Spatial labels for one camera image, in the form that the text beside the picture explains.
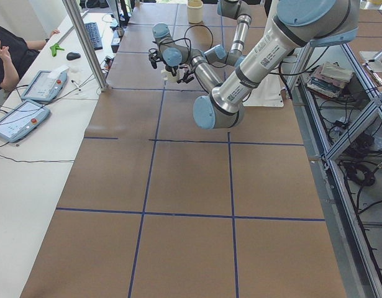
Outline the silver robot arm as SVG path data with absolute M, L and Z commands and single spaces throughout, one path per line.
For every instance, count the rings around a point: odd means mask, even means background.
M 250 7 L 243 1 L 219 1 L 217 12 L 236 20 L 232 47 L 217 45 L 206 52 L 181 46 L 172 39 L 168 26 L 153 27 L 157 49 L 149 54 L 152 65 L 162 61 L 173 75 L 180 65 L 189 66 L 206 96 L 193 105 L 193 118 L 202 129 L 235 127 L 243 119 L 243 99 L 295 48 L 310 44 L 329 47 L 352 41 L 357 34 L 358 1 L 278 1 L 272 4 L 269 29 L 247 56 L 243 56 L 247 31 L 252 22 Z
M 184 47 L 178 47 L 183 58 L 180 64 L 187 65 L 200 81 L 207 79 L 215 81 L 210 66 L 216 68 L 227 65 L 239 66 L 243 58 L 242 52 L 247 32 L 252 23 L 250 7 L 243 1 L 219 1 L 217 13 L 222 17 L 237 21 L 232 46 L 228 52 L 222 45 L 216 45 L 205 52 L 194 49 L 191 42 L 186 42 Z

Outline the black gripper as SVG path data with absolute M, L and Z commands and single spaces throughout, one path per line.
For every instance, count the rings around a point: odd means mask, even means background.
M 177 77 L 178 66 L 165 66 L 165 70 L 171 72 L 173 77 Z
M 194 71 L 189 70 L 188 65 L 181 65 L 179 69 L 185 72 L 184 72 L 184 76 L 181 79 L 176 81 L 177 83 L 189 83 L 191 81 L 191 78 L 194 78 Z

